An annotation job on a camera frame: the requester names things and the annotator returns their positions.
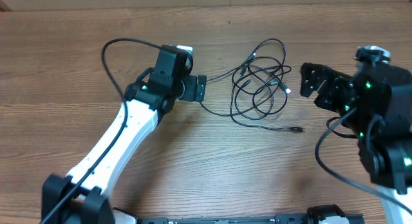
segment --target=wooden tabletop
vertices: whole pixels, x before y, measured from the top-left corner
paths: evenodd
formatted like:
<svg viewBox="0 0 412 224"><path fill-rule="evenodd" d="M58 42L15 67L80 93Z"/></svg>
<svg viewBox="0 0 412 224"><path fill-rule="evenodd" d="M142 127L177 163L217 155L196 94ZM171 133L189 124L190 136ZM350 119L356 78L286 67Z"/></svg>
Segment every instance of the wooden tabletop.
<svg viewBox="0 0 412 224"><path fill-rule="evenodd" d="M411 3L0 12L0 223L37 223L44 180L80 162L116 116L119 98L100 51L118 37L189 44L192 73L209 77L241 64L263 39L282 40L292 93L278 116L258 123L305 132L241 127L197 103L177 102L125 168L113 206L140 217L199 218L271 216L335 203L364 213L367 223L385 223L378 198L317 165L315 143L336 114L315 107L315 96L299 95L299 68L313 62L353 74L357 47L376 44L392 53L393 64L412 69ZM275 44L258 54L281 58ZM119 43L107 55L125 88L155 65L157 50ZM226 113L230 91L230 79L209 83L204 104ZM250 98L241 98L246 107ZM321 156L371 185L357 152L356 141L330 136Z"/></svg>

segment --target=white arm segment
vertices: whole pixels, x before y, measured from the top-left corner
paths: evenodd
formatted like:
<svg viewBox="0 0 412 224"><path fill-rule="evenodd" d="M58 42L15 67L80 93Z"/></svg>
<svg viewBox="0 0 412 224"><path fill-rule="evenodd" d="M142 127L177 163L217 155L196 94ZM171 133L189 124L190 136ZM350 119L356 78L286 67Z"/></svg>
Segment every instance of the white arm segment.
<svg viewBox="0 0 412 224"><path fill-rule="evenodd" d="M127 126L124 128L114 146L94 170L94 173L90 174L83 182L83 188L92 190L94 186L97 186L102 189L102 195L110 197L118 177L133 153L136 151L140 143L142 143L144 138L157 126L157 111L149 109L148 104L132 100L127 102L127 110L129 112ZM67 174L67 176L73 177L71 180L73 184L76 184L84 176L86 171L108 147L120 129L123 120L124 105L122 105L116 119L97 142L96 146Z"/></svg>
<svg viewBox="0 0 412 224"><path fill-rule="evenodd" d="M407 188L407 195L399 195L395 189L390 189L378 185L377 189L388 196L400 201L408 208L412 209L412 188ZM385 199L381 199L382 206L386 215L388 224L412 224L412 216L398 205L395 205Z"/></svg>

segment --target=wooden table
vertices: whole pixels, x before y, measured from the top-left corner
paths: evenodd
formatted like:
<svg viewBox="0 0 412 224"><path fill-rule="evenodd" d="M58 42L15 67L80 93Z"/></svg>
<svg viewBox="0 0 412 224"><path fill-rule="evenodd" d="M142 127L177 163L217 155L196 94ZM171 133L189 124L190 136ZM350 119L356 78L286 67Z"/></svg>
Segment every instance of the wooden table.
<svg viewBox="0 0 412 224"><path fill-rule="evenodd" d="M100 51L117 37L190 44L193 73L208 76L242 63L263 39L281 39L293 67L285 77L292 93L279 116L260 124L306 132L241 127L197 103L178 102L127 165L113 206L141 217L199 218L336 203L364 213L367 223L385 223L378 198L316 164L315 143L335 114L316 108L314 96L299 95L299 68L313 62L352 74L357 47L376 44L393 54L393 64L412 69L411 3L1 12L0 223L37 223L44 180L64 176L114 119L119 98ZM276 45L260 53L281 57ZM125 88L154 66L157 51L119 43L107 55ZM208 84L204 104L226 113L230 90L229 79ZM371 185L356 141L331 136L321 151L332 169Z"/></svg>

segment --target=green led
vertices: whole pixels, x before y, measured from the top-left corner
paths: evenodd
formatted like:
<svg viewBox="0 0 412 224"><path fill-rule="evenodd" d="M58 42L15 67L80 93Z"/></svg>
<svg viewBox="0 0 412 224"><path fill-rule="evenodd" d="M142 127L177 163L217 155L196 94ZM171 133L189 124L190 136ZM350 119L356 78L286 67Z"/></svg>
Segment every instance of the green led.
<svg viewBox="0 0 412 224"><path fill-rule="evenodd" d="M409 157L405 157L404 158L404 163L405 163L406 167L410 166L410 165L412 165L412 159L410 159Z"/></svg>
<svg viewBox="0 0 412 224"><path fill-rule="evenodd" d="M372 87L372 84L370 82L366 82L366 88L370 89Z"/></svg>

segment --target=tangled cable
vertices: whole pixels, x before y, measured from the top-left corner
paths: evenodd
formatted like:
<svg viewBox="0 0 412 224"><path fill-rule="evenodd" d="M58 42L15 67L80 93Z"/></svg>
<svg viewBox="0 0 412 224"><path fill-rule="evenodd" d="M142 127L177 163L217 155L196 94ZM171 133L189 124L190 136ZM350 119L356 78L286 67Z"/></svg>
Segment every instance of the tangled cable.
<svg viewBox="0 0 412 224"><path fill-rule="evenodd" d="M256 57L256 51L258 49L260 49L262 46L265 45L265 43L269 42L269 41L275 41L278 42L283 49L283 59L282 61L277 60L274 57ZM259 60L262 59L269 59L269 60L273 60L276 65L273 66L269 66L269 67L260 67L260 66L256 66L255 64L252 63L256 63ZM221 117L231 117L231 119L233 120L233 122L245 126L245 127L258 127L258 128L263 128L263 129L267 129L267 130L271 130L271 131L293 131L296 133L301 133L303 132L303 128L302 127L267 127L267 126L260 126L260 125L250 125L250 124L244 124L242 122L239 122L238 120L236 120L234 117L237 115L241 115L243 117L245 117L248 120L261 120L265 117L267 117L268 115L275 115L276 113L280 112L285 106L286 103L288 101L288 94L290 93L289 88L286 87L286 85L283 83L283 76L289 72L291 72L292 68L290 66L285 65L285 61L286 61L286 48L285 45L276 38L269 38L266 39L264 41L262 41L260 44L258 44L258 46L256 46L256 48L254 48L254 50L252 51L252 53L248 56L248 58L238 67L229 70L228 72L213 77L211 79L208 79L207 82L213 81L213 80L217 80L217 79L224 79L226 77L228 77L230 74L232 75L232 95L230 98L230 111L229 114L219 114L219 113L215 113L211 110L209 110L208 108L206 108L202 103L200 103L200 105L202 106L203 109L205 109L206 111L208 111L209 113L212 113L213 115L218 115ZM240 71L239 76L240 78L238 80L235 80L235 75L238 73L238 71ZM259 72L265 72L268 75L267 79L262 79L260 76L258 76L256 73ZM245 88L247 85L249 85L249 83L251 82L250 79L248 79L249 77L255 77L257 78L261 83L262 86L260 86L257 90L255 90L255 92L253 91L247 91ZM281 104L281 107L275 111L272 111L274 106L275 106L275 92L281 88L285 94L285 100L284 102ZM269 91L269 96L265 99L263 99L263 101L261 102L257 102L256 101L256 96L261 94L262 92L264 92L265 90ZM246 93L248 95L252 95L252 107L241 111L239 106L238 106L238 95L240 92ZM270 107L268 108L267 111L262 111L259 106L264 104L266 101L270 100ZM233 112L233 106L235 107L237 113ZM246 115L245 113L252 111L252 110L256 110L258 113L261 114L261 116L259 117L250 117L248 115Z"/></svg>

